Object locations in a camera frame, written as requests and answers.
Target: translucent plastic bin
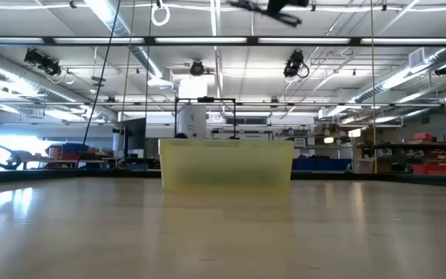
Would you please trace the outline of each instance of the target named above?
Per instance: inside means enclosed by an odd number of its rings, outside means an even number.
[[[165,191],[286,192],[293,142],[160,139],[160,159]]]

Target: tan floor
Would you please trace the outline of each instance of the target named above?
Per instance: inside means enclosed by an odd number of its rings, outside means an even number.
[[[294,181],[290,195],[258,196],[168,195],[159,180],[130,178],[0,186],[0,278],[446,279],[446,188]]]

